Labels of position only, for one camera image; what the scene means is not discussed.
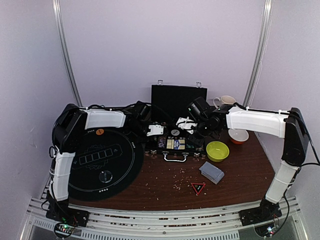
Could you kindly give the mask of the black poker chip case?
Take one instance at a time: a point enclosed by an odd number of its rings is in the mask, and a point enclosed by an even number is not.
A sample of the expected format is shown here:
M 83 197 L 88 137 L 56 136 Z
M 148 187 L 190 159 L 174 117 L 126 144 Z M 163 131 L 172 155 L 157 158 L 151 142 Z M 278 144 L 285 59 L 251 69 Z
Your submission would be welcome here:
M 208 90 L 201 82 L 196 86 L 167 85 L 159 79 L 151 86 L 151 120 L 163 130 L 145 144 L 147 155 L 161 155 L 166 162 L 183 163 L 188 157 L 206 156 L 204 140 L 196 139 L 198 107 L 194 100 L 207 99 Z

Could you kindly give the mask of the orange round button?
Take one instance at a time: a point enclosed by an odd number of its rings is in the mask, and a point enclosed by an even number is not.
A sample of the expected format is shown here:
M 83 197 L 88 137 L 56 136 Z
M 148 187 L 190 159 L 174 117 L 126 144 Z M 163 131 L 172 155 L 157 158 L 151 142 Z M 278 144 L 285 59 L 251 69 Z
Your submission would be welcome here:
M 96 130 L 96 134 L 97 134 L 98 136 L 102 135 L 104 132 L 105 132 L 105 131 L 104 131 L 104 129 L 102 129 L 102 128 L 99 128 L 99 129 Z

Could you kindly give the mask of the clear black round button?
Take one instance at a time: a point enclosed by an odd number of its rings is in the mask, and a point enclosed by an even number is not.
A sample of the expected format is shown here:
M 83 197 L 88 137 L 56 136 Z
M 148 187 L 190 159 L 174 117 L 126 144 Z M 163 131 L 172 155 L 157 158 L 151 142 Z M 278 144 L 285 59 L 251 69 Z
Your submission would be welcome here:
M 113 174 L 108 170 L 104 170 L 99 173 L 98 178 L 102 183 L 107 184 L 112 181 Z

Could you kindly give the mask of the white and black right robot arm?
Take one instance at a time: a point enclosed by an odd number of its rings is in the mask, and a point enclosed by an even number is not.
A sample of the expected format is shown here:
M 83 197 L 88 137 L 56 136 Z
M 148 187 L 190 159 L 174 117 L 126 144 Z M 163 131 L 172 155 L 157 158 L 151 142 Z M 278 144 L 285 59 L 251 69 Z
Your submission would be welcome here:
M 191 119 L 180 118 L 176 126 L 188 131 L 195 144 L 223 130 L 246 130 L 275 138 L 282 144 L 278 169 L 259 206 L 238 213 L 242 226 L 281 217 L 280 200 L 286 199 L 287 190 L 306 165 L 308 148 L 316 150 L 300 109 L 264 110 L 245 107 L 237 102 L 215 107 L 198 97 L 188 105 L 187 111 Z

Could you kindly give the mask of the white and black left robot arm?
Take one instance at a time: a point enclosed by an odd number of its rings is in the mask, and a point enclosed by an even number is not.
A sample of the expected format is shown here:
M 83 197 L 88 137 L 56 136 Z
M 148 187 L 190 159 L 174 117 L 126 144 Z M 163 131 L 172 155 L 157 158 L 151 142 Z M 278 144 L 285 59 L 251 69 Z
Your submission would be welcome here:
M 69 200 L 99 201 L 125 190 L 144 161 L 143 143 L 164 133 L 149 121 L 150 106 L 138 101 L 126 107 L 68 104 L 52 129 L 50 185 L 46 217 L 86 226 L 89 214 L 69 207 Z

